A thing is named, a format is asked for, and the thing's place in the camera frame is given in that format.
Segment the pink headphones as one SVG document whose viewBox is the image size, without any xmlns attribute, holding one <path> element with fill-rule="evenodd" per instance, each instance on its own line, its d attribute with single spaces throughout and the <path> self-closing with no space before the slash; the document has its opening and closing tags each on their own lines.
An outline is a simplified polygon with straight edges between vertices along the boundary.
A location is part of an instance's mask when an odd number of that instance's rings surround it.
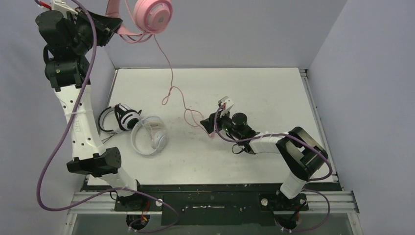
<svg viewBox="0 0 415 235">
<path fill-rule="evenodd" d="M 149 39 L 153 38 L 156 42 L 156 45 L 160 52 L 165 57 L 169 69 L 171 72 L 171 79 L 170 79 L 170 85 L 167 95 L 162 99 L 161 104 L 163 106 L 167 105 L 169 102 L 169 99 L 172 95 L 173 90 L 177 90 L 181 97 L 182 97 L 182 103 L 184 107 L 184 121 L 191 127 L 194 128 L 200 128 L 202 129 L 209 138 L 213 138 L 213 133 L 208 133 L 207 130 L 196 121 L 195 115 L 199 115 L 200 117 L 203 117 L 202 113 L 189 108 L 186 105 L 184 93 L 182 90 L 174 85 L 174 71 L 171 66 L 171 62 L 164 52 L 164 50 L 161 48 L 156 35 L 162 33 L 166 30 L 168 24 L 170 23 L 172 16 L 173 16 L 173 5 L 172 1 L 170 0 L 138 0 L 136 1 L 134 8 L 130 9 L 128 1 L 126 0 L 124 2 L 125 7 L 128 11 L 128 14 L 131 18 L 131 21 L 134 23 L 137 29 L 140 30 L 140 33 L 138 32 L 132 32 L 130 31 L 125 25 L 121 25 L 117 30 L 116 34 L 120 36 L 122 40 L 129 44 L 137 44 L 137 43 L 144 43 L 148 41 Z"/>
</svg>

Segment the black white headphones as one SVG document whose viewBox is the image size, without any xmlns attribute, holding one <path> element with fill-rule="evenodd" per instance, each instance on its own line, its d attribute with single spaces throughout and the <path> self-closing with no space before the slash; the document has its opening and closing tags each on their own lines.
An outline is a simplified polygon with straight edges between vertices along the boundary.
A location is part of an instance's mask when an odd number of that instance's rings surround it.
<svg viewBox="0 0 415 235">
<path fill-rule="evenodd" d="M 98 128 L 100 131 L 103 131 L 108 134 L 120 134 L 124 131 L 132 130 L 135 125 L 141 120 L 141 112 L 140 110 L 134 110 L 126 104 L 116 104 L 115 106 L 110 106 L 105 108 L 98 116 Z M 117 127 L 113 129 L 105 129 L 104 128 L 104 121 L 105 118 L 113 113 L 115 119 L 117 121 Z"/>
</svg>

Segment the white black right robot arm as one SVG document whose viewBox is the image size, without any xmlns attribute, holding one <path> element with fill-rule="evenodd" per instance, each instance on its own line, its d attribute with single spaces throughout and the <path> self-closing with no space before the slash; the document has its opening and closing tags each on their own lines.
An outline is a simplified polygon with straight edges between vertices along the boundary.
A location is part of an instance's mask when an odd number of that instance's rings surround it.
<svg viewBox="0 0 415 235">
<path fill-rule="evenodd" d="M 248 154 L 282 156 L 290 169 L 277 195 L 277 203 L 282 209 L 288 210 L 296 204 L 297 195 L 323 165 L 327 165 L 329 173 L 332 173 L 327 152 L 301 127 L 286 133 L 260 133 L 248 125 L 244 113 L 230 116 L 222 112 L 212 113 L 200 124 L 209 134 L 225 131 L 226 136 L 222 139 L 240 146 Z"/>
</svg>

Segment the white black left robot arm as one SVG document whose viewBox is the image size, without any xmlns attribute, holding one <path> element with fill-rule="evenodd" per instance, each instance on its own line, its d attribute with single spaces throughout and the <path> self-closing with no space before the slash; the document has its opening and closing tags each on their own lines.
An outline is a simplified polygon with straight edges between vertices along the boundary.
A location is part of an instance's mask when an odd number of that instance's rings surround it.
<svg viewBox="0 0 415 235">
<path fill-rule="evenodd" d="M 38 15 L 35 22 L 46 41 L 45 75 L 68 123 L 65 135 L 70 135 L 72 142 L 68 171 L 106 181 L 116 190 L 120 205 L 136 211 L 143 209 L 146 196 L 137 191 L 138 181 L 122 168 L 120 150 L 106 148 L 102 143 L 91 105 L 92 62 L 86 53 L 105 46 L 122 20 L 77 8 L 66 13 L 49 10 Z"/>
</svg>

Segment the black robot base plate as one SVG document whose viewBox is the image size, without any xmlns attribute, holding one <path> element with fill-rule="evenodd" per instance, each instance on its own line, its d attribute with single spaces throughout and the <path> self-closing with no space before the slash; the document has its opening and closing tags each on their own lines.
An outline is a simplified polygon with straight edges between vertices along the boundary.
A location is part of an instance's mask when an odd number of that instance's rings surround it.
<svg viewBox="0 0 415 235">
<path fill-rule="evenodd" d="M 275 222 L 292 225 L 308 214 L 334 212 L 341 195 L 337 183 L 310 184 L 308 191 L 294 199 L 286 199 L 279 188 L 279 183 L 141 185 L 139 195 L 121 199 L 118 193 L 98 186 L 87 187 L 86 191 L 75 194 L 73 200 L 77 202 L 98 193 L 76 211 L 124 214 L 129 221 L 143 213 L 148 218 L 160 216 L 163 226 L 272 226 Z"/>
</svg>

